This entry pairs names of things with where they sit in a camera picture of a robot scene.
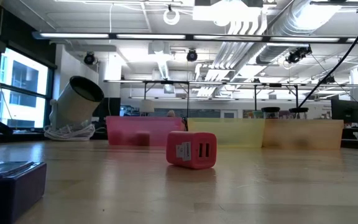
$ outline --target dark blue box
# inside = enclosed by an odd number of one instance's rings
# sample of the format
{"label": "dark blue box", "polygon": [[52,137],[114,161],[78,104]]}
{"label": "dark blue box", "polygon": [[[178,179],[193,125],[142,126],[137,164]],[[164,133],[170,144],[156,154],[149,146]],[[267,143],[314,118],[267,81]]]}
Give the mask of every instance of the dark blue box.
{"label": "dark blue box", "polygon": [[0,223],[14,223],[45,192],[44,162],[0,162]]}

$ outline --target computer monitor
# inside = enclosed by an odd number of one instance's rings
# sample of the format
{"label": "computer monitor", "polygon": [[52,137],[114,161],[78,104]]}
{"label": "computer monitor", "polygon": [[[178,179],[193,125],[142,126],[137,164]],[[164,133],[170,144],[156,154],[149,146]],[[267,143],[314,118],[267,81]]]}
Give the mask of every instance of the computer monitor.
{"label": "computer monitor", "polygon": [[333,119],[342,119],[345,123],[358,123],[358,102],[331,100]]}

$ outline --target wooden table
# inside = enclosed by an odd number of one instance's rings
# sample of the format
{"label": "wooden table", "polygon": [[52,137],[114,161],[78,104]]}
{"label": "wooden table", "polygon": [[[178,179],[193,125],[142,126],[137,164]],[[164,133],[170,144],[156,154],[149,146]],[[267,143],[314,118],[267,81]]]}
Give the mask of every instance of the wooden table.
{"label": "wooden table", "polygon": [[45,161],[46,193],[17,223],[358,223],[358,150],[218,149],[213,169],[107,141],[0,145]]}

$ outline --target person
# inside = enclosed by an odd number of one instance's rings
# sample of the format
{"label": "person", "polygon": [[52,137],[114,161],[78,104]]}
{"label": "person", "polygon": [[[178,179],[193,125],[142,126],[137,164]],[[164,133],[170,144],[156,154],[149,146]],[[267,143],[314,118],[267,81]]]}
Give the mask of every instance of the person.
{"label": "person", "polygon": [[167,117],[174,118],[175,117],[175,112],[173,110],[168,111]]}

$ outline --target yellow translucent bin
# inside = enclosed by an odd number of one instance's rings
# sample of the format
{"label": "yellow translucent bin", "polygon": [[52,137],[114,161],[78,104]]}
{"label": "yellow translucent bin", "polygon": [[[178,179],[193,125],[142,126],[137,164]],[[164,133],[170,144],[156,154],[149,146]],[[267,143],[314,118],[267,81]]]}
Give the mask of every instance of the yellow translucent bin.
{"label": "yellow translucent bin", "polygon": [[192,132],[215,134],[218,146],[260,148],[264,138],[264,119],[189,118]]}

